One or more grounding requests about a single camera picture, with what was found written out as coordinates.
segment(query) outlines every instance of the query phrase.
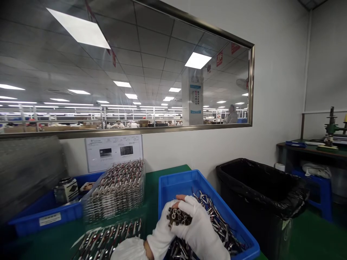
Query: metal window frame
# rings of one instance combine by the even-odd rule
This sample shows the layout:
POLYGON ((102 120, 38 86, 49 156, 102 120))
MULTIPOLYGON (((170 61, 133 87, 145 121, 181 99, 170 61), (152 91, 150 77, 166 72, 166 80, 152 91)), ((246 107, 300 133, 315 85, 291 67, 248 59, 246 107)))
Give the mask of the metal window frame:
POLYGON ((38 136, 51 136, 56 135, 59 139, 72 139, 72 138, 88 138, 88 137, 108 137, 117 135, 132 135, 132 134, 149 134, 149 133, 167 133, 177 131, 193 131, 193 130, 210 130, 210 129, 224 129, 224 128, 239 128, 251 127, 253 124, 253 88, 254 88, 254 44, 250 43, 240 37, 237 37, 227 31, 218 27, 205 23, 182 10, 179 10, 171 5, 168 5, 159 0, 133 0, 139 4, 150 7, 163 14, 169 15, 174 19, 181 20, 188 23, 200 30, 234 42, 243 47, 250 49, 249 56, 249 72, 248 72, 248 122, 236 124, 221 124, 221 125, 196 125, 196 126, 168 126, 168 127, 144 127, 137 129, 122 129, 122 130, 76 130, 76 131, 58 131, 58 132, 35 132, 35 133, 15 133, 15 134, 0 134, 0 139, 5 138, 23 138, 23 137, 38 137, 38 136))

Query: white glove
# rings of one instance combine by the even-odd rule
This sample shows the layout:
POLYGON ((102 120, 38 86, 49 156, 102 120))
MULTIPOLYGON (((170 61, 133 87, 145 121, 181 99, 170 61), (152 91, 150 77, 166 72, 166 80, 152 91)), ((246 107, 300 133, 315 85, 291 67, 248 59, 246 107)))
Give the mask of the white glove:
POLYGON ((148 260, 143 240, 138 237, 127 238, 121 242, 111 255, 111 260, 148 260))
POLYGON ((151 235, 147 236, 147 242, 152 250, 154 260, 163 260, 166 252, 175 238, 175 235, 170 231, 169 220, 166 219, 166 215, 169 214, 169 207, 172 207, 178 200, 172 200, 165 204, 157 226, 153 230, 151 235))
POLYGON ((206 210, 192 196, 186 196, 184 200, 179 202, 178 208, 191 215, 192 223, 189 226, 173 225, 171 232, 184 239, 201 260, 230 260, 206 210))

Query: blue stool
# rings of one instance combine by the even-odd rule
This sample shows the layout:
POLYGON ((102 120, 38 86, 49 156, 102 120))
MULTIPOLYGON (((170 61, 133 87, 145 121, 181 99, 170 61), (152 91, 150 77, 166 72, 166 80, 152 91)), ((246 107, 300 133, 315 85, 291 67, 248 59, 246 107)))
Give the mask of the blue stool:
POLYGON ((305 179, 307 182, 315 183, 319 185, 320 188, 320 198, 321 203, 314 202, 312 200, 309 200, 308 202, 320 209, 322 211, 322 217, 329 221, 333 222, 333 212, 332 212, 332 198, 331 198, 331 182, 330 179, 321 178, 318 176, 305 176, 305 173, 301 170, 293 170, 293 175, 299 176, 303 179, 305 179))

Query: factory floor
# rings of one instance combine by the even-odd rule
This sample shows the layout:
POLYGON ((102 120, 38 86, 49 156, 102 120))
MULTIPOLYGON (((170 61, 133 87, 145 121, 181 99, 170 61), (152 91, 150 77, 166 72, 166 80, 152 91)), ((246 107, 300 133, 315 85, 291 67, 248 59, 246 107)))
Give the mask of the factory floor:
POLYGON ((347 260, 346 216, 346 207, 335 204, 332 224, 322 219, 313 207, 309 207, 294 219, 288 259, 347 260))

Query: gloved hand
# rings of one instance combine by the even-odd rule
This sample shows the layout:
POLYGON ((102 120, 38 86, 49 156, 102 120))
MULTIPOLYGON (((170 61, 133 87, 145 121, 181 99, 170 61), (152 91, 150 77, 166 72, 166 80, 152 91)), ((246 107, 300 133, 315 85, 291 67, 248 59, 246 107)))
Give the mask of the gloved hand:
POLYGON ((154 256, 154 260, 163 260, 166 252, 175 238, 175 235, 170 232, 169 220, 166 219, 169 207, 172 207, 178 200, 172 200, 165 204, 162 211, 162 216, 157 223, 151 235, 147 236, 147 242, 154 256))
POLYGON ((173 207, 188 213, 192 217, 189 226, 173 225, 171 232, 184 239, 201 260, 230 260, 228 250, 213 230, 210 216, 201 204, 192 196, 177 195, 180 199, 173 207))

